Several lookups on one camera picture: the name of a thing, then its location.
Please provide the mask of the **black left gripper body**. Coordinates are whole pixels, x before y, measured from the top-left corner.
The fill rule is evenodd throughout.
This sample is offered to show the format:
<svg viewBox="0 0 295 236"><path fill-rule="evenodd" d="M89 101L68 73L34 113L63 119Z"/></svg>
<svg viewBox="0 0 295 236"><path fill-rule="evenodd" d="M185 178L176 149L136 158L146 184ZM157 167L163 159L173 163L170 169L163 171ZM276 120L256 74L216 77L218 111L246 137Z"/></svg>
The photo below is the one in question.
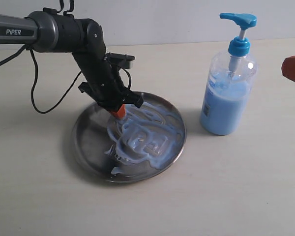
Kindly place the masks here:
<svg viewBox="0 0 295 236"><path fill-rule="evenodd" d="M86 79L79 90L89 95L106 111L116 112L122 104L133 104L137 108L142 106L142 96L130 89L130 74L126 72L129 84L125 86L119 74L119 70L124 68L110 64L106 54L103 59L97 59L89 53L78 53L78 66Z"/></svg>

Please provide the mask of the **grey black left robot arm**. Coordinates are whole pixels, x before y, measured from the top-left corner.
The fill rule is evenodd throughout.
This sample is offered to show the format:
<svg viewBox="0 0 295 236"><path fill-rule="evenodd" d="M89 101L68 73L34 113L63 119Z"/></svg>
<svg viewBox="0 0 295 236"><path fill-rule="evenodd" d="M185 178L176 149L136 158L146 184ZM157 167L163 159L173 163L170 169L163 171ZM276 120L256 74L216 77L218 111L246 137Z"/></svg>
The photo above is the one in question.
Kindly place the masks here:
<svg viewBox="0 0 295 236"><path fill-rule="evenodd" d="M17 57L23 50L31 53L71 53L86 81L79 90L90 96L114 117L125 116L125 105L140 108L143 98L125 86L119 70L127 71L134 56L107 53L102 27L93 19L77 19L72 9L60 15L44 8L25 18L0 15L0 44L21 44L15 54L0 66Z"/></svg>

